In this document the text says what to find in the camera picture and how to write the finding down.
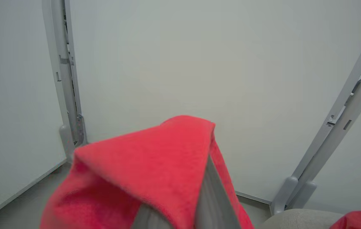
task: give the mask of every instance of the metal bracket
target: metal bracket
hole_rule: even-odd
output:
[[[76,143],[75,147],[81,145],[87,145],[87,134],[86,134],[86,126],[84,125],[84,117],[82,114],[78,114],[77,116],[77,126],[79,132],[79,141]]]
[[[62,58],[60,55],[59,55],[59,62],[60,64],[70,64],[69,58]]]
[[[287,203],[289,196],[291,195],[292,191],[294,191],[294,188],[297,186],[297,184],[298,179],[296,177],[288,177],[285,179],[284,184],[271,203],[272,215],[276,215],[285,210],[285,204]]]
[[[70,131],[70,126],[63,124],[59,128],[59,134],[61,138],[61,142],[63,143],[64,153],[66,154],[67,162],[73,162],[73,152],[74,152],[74,144],[72,132]]]

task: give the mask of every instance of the gray base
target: gray base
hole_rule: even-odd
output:
[[[291,195],[292,191],[298,184],[298,179],[296,177],[288,177],[285,179],[284,184],[281,189],[278,191],[271,204],[271,214],[276,215],[285,210],[285,204],[287,204],[288,198]]]
[[[66,154],[67,162],[73,162],[74,143],[72,138],[72,132],[70,127],[66,124],[59,128],[59,134],[61,142],[63,143],[63,149]]]

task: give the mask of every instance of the red towel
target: red towel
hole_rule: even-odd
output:
[[[253,229],[234,193],[214,127],[177,116],[76,149],[70,174],[45,207],[41,229],[130,228],[141,203],[175,228],[193,228],[208,152],[242,228]]]
[[[345,214],[330,229],[361,229],[361,211]]]

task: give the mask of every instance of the metal frame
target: metal frame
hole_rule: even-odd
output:
[[[51,59],[51,65],[53,70],[53,79],[56,86],[57,99],[59,100],[60,113],[63,121],[63,125],[59,129],[61,141],[63,143],[64,152],[68,162],[72,161],[72,155],[74,152],[73,137],[70,131],[70,121],[67,116],[66,100],[64,98],[63,85],[59,80],[59,56],[57,54],[56,38],[53,28],[52,18],[52,6],[51,1],[42,0],[42,13],[45,24],[46,38],[48,41],[49,55]]]
[[[71,65],[71,72],[73,78],[73,89],[74,97],[76,99],[76,109],[77,109],[77,120],[79,123],[80,135],[82,135],[82,142],[79,142],[77,146],[88,144],[86,126],[84,124],[84,117],[81,110],[80,104],[80,94],[79,94],[79,84],[77,82],[77,69],[76,69],[76,56],[74,52],[74,42],[73,42],[73,28],[72,28],[72,16],[70,10],[70,0],[64,0],[65,10],[66,10],[66,22],[67,22],[67,40],[69,41],[68,51]]]
[[[305,168],[309,164],[310,160],[316,154],[316,152],[322,145],[323,141],[328,136],[329,132],[332,130],[333,126],[329,126],[327,124],[329,122],[329,119],[337,118],[336,116],[340,113],[342,107],[346,103],[346,100],[348,99],[350,93],[352,92],[353,88],[355,87],[355,84],[358,82],[360,75],[361,75],[361,53],[360,53],[358,60],[355,63],[355,66],[353,67],[348,79],[346,80],[345,85],[342,88],[342,91],[340,91],[339,96],[337,97],[335,103],[333,104],[332,108],[330,109],[328,116],[326,116],[326,119],[324,120],[321,128],[319,129],[318,133],[316,134],[315,138],[313,139],[311,145],[307,149],[307,152],[305,153],[305,155],[301,159],[299,165],[293,172],[293,174],[292,174],[293,177],[299,178],[301,176],[301,174],[304,172]]]
[[[76,111],[76,100],[74,98],[74,89],[72,85],[71,67],[69,55],[67,51],[67,33],[64,26],[64,13],[63,13],[64,0],[51,0],[52,19],[55,42],[57,47],[57,54],[59,55],[59,68],[61,83],[63,86],[64,99],[67,107],[67,115],[70,121],[70,129],[73,139],[79,141],[78,133],[78,120]]]
[[[356,83],[359,80],[360,75],[361,75],[361,54],[360,54],[358,60],[356,61],[348,79],[346,80],[345,85],[342,88],[342,91],[340,92],[338,98],[336,99],[336,101],[333,104],[332,108],[330,109],[326,119],[324,120],[322,126],[320,127],[318,133],[316,134],[311,145],[307,149],[305,155],[303,156],[303,158],[301,159],[300,163],[298,164],[297,168],[295,169],[295,171],[293,172],[293,174],[291,176],[291,177],[298,179],[298,184],[293,189],[293,191],[289,197],[286,196],[287,192],[284,190],[284,186],[283,186],[283,188],[281,188],[279,190],[277,196],[274,198],[273,203],[274,202],[281,203],[281,202],[285,201],[285,203],[288,205],[288,207],[292,207],[293,205],[302,206],[302,203],[299,203],[297,201],[298,198],[304,200],[304,199],[306,199],[307,196],[309,198],[312,195],[314,189],[316,189],[316,184],[314,184],[314,183],[312,183],[309,188],[304,188],[304,190],[308,190],[310,192],[308,192],[306,194],[305,193],[299,194],[299,191],[305,184],[307,184],[307,182],[312,181],[314,178],[314,176],[307,177],[307,173],[309,173],[310,170],[314,169],[313,173],[315,173],[315,175],[316,175],[320,170],[320,169],[318,170],[317,168],[312,168],[311,163],[315,164],[313,166],[322,168],[323,165],[325,164],[326,160],[330,157],[332,152],[336,149],[336,147],[333,150],[331,150],[332,149],[331,148],[330,154],[325,154],[324,156],[322,156],[322,154],[320,152],[322,152],[322,150],[326,150],[326,146],[324,146],[323,148],[322,148],[322,146],[327,145],[327,141],[333,141],[333,139],[335,139],[335,144],[339,145],[340,141],[343,139],[344,135],[343,136],[338,135],[339,134],[338,130],[336,130],[334,132],[335,129],[340,128],[339,126],[341,126],[343,128],[344,126],[342,126],[342,125],[346,125],[346,123],[343,124],[343,122],[341,122],[341,117],[343,119],[345,119],[345,118],[347,118],[347,116],[349,115],[350,112],[354,112],[354,114],[352,115],[353,119],[349,119],[349,120],[353,120],[353,122],[354,122],[354,119],[358,116],[358,114],[356,116],[354,116],[356,114],[355,112],[357,112],[357,110],[353,110],[355,108],[350,109],[349,108],[350,104],[348,104],[348,107],[343,111],[342,115],[338,119],[339,113],[341,112],[343,106],[347,102],[349,95],[351,94],[352,90],[354,89]],[[357,106],[357,107],[361,108],[361,99],[356,99],[361,96],[361,88],[358,89],[358,94],[359,94],[358,96],[355,96],[351,99],[353,101],[352,106]],[[337,119],[336,124],[330,123],[330,121],[332,119]],[[278,204],[278,206],[279,206],[279,208],[273,209],[272,214],[281,212],[281,207],[283,205]]]
[[[330,158],[332,153],[339,146],[340,142],[343,140],[349,129],[355,123],[355,120],[361,113],[361,83],[358,86],[357,91],[354,96],[348,102],[345,111],[342,113],[342,116],[339,117],[338,122],[333,127],[332,131],[329,133],[324,143],[319,148],[317,154],[312,158],[307,168],[302,173],[301,177],[298,180],[298,185],[295,188],[294,192],[291,194],[290,199],[292,200],[288,203],[288,208],[294,208],[295,206],[303,206],[308,200],[300,198],[300,192],[303,190],[303,186],[316,177],[319,171],[323,168],[326,161]]]

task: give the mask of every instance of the gray metal bar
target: gray metal bar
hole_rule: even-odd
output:
[[[78,141],[77,127],[77,110],[76,100],[74,97],[74,88],[72,85],[71,67],[69,54],[67,51],[66,27],[64,25],[63,13],[64,0],[51,0],[52,2],[52,19],[54,36],[57,46],[57,54],[59,55],[60,77],[63,85],[64,99],[68,111],[70,129],[72,131],[74,141]]]
[[[325,140],[326,136],[331,131],[331,127],[327,125],[329,118],[333,115],[333,119],[336,119],[336,116],[341,111],[343,105],[346,103],[350,93],[352,92],[355,84],[358,82],[358,79],[361,75],[361,54],[356,61],[348,79],[346,80],[345,85],[342,88],[338,98],[336,99],[335,103],[333,104],[332,108],[330,109],[327,118],[324,120],[321,128],[319,129],[316,137],[312,141],[311,145],[307,149],[304,157],[301,159],[299,165],[295,169],[294,173],[292,174],[293,177],[299,178],[301,174],[304,172],[304,169],[309,164],[310,160],[314,157],[320,146],[322,145],[323,141]]]
[[[77,83],[77,70],[74,62],[76,61],[76,55],[74,53],[74,43],[73,43],[73,29],[72,29],[72,16],[70,11],[70,0],[65,0],[65,10],[66,10],[66,22],[67,22],[67,40],[69,41],[70,48],[70,64],[72,67],[72,78],[73,78],[73,89],[74,97],[76,99],[77,113],[82,114],[81,104],[80,104],[80,94],[79,94],[79,84]]]
[[[70,125],[69,117],[67,115],[66,102],[64,99],[63,85],[61,84],[61,82],[57,81],[57,75],[56,75],[56,73],[60,72],[60,67],[59,67],[59,56],[57,55],[56,40],[54,36],[52,8],[50,1],[42,0],[42,13],[45,24],[46,38],[48,42],[49,55],[53,70],[54,84],[56,86],[57,99],[59,101],[61,118],[63,120],[63,124]]]
[[[352,125],[355,123],[355,120],[358,118],[360,113],[361,83],[358,86],[358,89],[355,91],[355,94],[348,101],[348,105],[342,113],[342,116],[339,118],[338,122],[335,124],[332,131],[329,133],[329,135],[317,151],[317,154],[315,154],[315,156],[311,159],[308,166],[299,178],[298,185],[291,194],[290,199],[292,199],[292,201],[288,204],[288,207],[292,207],[292,204],[295,202],[295,198],[298,198],[298,193],[301,190],[302,186],[306,182],[312,181],[319,173],[319,171],[323,168],[326,161],[330,158],[332,153],[335,151],[342,139],[345,137],[346,133],[349,131],[349,129],[351,129]]]

